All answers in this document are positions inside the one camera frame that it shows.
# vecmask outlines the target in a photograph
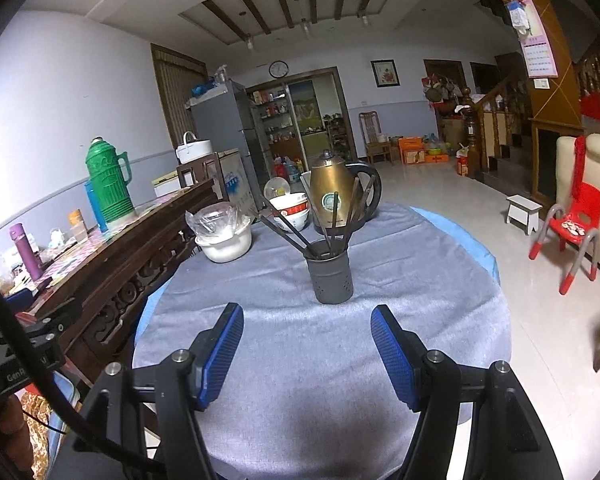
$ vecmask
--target purple bottle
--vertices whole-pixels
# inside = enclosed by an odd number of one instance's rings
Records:
[[[27,239],[27,235],[24,232],[24,227],[22,227],[22,224],[14,224],[9,227],[9,234],[11,236],[11,240],[13,240],[13,243],[16,245],[16,248],[20,253],[22,262],[27,268],[27,272],[31,276],[31,279],[34,281],[39,279],[40,276],[42,276],[40,260],[33,253],[33,249],[31,249],[31,245],[29,244],[29,240]]]

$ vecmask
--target red child chair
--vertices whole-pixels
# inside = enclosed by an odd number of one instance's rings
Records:
[[[554,218],[558,213],[563,216],[560,219]],[[600,190],[585,182],[580,184],[580,193],[578,198],[573,199],[571,208],[567,214],[564,214],[564,207],[560,204],[554,204],[546,216],[544,225],[540,229],[538,240],[531,248],[529,259],[535,260],[540,252],[546,231],[550,227],[560,237],[560,250],[563,251],[566,243],[571,242],[580,247],[576,261],[571,266],[571,270],[560,285],[560,294],[565,295],[573,283],[576,272],[582,263],[584,254],[587,251],[589,243],[593,241],[593,255],[591,257],[591,271],[589,279],[596,279],[598,273],[598,244],[600,243]],[[584,230],[584,234],[573,235],[571,232],[562,227],[563,222],[571,221]]]

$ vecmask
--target red and white bowl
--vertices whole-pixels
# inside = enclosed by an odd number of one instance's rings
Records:
[[[306,221],[309,218],[309,200],[306,193],[290,193],[277,196],[272,198],[270,202],[273,207],[286,217],[286,220],[293,227],[299,231],[306,227]],[[280,218],[274,216],[273,220],[285,231],[291,231]]]

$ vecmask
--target gold electric kettle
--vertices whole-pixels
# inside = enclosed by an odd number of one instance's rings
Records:
[[[333,234],[331,231],[333,227],[336,228],[336,236],[344,234],[344,225],[347,223],[349,209],[353,204],[357,204],[362,197],[362,186],[360,184],[353,193],[354,179],[359,173],[366,173],[369,177],[375,175],[376,180],[373,186],[371,204],[360,212],[358,218],[351,219],[354,231],[360,229],[376,212],[382,193],[382,183],[378,171],[372,165],[361,160],[345,162],[329,150],[324,150],[322,155],[314,162],[311,168],[309,193],[315,207],[314,228],[316,231],[322,232],[320,228],[320,223],[322,223],[329,235]],[[338,192],[338,211],[336,225],[333,226],[333,197],[336,191]],[[315,217],[316,215],[320,217],[319,222]]]

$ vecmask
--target utensil holder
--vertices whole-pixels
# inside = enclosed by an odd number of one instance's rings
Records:
[[[315,299],[323,304],[340,304],[353,296],[353,281],[349,267],[347,248],[342,240],[334,240],[333,258],[311,260],[306,258],[306,266],[314,286]],[[325,240],[311,243],[318,254],[329,254],[329,246]]]

